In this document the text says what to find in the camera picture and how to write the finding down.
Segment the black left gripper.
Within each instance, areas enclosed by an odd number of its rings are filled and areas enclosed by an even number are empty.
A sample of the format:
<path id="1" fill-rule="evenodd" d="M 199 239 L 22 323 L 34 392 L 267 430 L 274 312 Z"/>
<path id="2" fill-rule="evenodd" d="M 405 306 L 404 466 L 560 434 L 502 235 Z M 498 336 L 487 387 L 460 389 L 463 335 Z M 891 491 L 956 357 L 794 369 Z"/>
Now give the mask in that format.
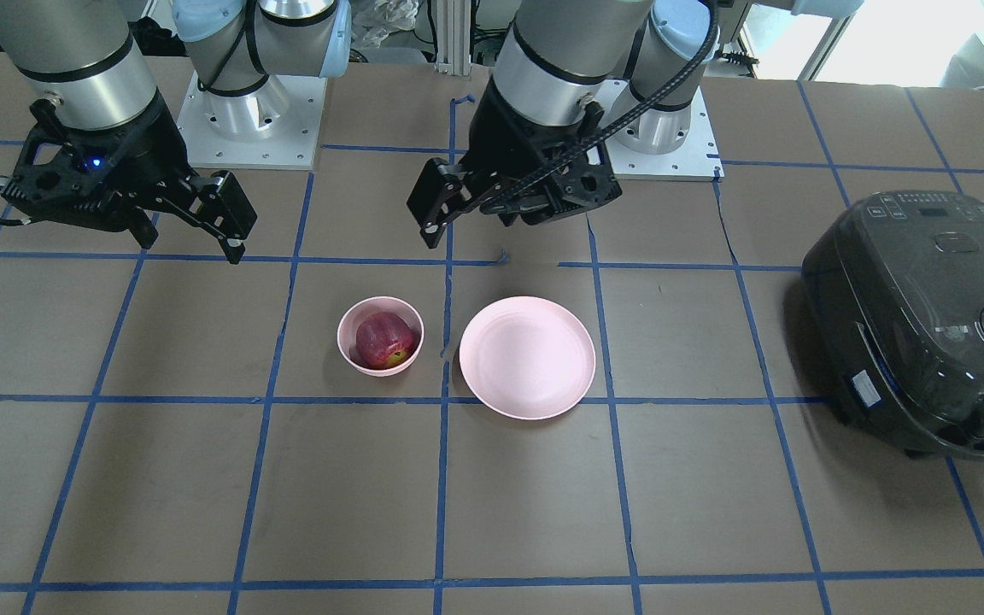
<path id="1" fill-rule="evenodd" d="M 427 249 L 436 249 L 449 225 L 479 210 L 505 226 L 528 226 L 589 213 L 621 196 L 605 143 L 579 145 L 597 135 L 605 109 L 587 102 L 583 117 L 566 127 L 527 120 L 489 82 L 469 131 L 465 165 L 432 157 L 407 198 Z"/>

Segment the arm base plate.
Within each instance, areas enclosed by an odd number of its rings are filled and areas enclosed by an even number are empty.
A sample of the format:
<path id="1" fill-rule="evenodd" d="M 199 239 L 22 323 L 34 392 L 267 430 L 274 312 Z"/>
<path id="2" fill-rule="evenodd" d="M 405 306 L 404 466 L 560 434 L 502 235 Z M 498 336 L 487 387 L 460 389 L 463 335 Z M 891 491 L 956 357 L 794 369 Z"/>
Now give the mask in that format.
<path id="1" fill-rule="evenodd" d="M 687 108 L 651 109 L 606 140 L 612 170 L 620 180 L 713 182 L 725 178 L 701 89 Z"/>
<path id="2" fill-rule="evenodd" d="M 177 117 L 189 163 L 211 170 L 313 170 L 329 83 L 271 75 L 242 97 L 219 97 L 191 83 Z"/>

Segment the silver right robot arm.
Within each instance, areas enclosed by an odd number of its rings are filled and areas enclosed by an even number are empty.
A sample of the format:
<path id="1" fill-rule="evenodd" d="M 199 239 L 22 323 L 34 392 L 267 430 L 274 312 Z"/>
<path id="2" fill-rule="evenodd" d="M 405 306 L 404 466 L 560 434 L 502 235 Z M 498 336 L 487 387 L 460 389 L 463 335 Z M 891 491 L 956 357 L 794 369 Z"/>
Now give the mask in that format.
<path id="1" fill-rule="evenodd" d="M 216 132 L 276 135 L 281 75 L 335 78 L 350 58 L 348 1 L 175 1 L 177 38 Z M 40 222 L 159 237 L 152 213 L 199 227 L 238 264 L 257 214 L 229 171 L 202 176 L 117 1 L 0 1 L 0 46 L 36 94 L 35 125 L 0 175 L 0 226 Z"/>

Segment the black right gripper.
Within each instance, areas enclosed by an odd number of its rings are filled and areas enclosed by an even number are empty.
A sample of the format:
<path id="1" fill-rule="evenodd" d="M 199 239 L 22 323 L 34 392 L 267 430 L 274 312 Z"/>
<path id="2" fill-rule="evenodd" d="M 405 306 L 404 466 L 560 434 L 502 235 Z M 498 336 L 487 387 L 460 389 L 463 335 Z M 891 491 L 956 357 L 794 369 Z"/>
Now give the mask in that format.
<path id="1" fill-rule="evenodd" d="M 67 127 L 48 97 L 30 112 L 38 123 L 1 195 L 31 222 L 130 232 L 148 249 L 159 237 L 149 213 L 172 214 L 214 237 L 230 264 L 241 262 L 256 210 L 233 173 L 192 170 L 161 93 L 133 120 L 101 130 Z"/>

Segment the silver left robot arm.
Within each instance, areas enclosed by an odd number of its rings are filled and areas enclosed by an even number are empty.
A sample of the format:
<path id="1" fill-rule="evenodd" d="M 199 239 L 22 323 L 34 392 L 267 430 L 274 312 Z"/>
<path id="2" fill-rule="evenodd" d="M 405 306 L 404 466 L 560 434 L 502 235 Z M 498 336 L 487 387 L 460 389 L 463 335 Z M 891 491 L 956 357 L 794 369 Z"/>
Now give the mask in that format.
<path id="1" fill-rule="evenodd" d="M 505 226 L 589 213 L 621 179 L 723 174 L 700 94 L 746 1 L 524 1 L 469 129 L 407 199 L 436 248 L 462 214 Z"/>

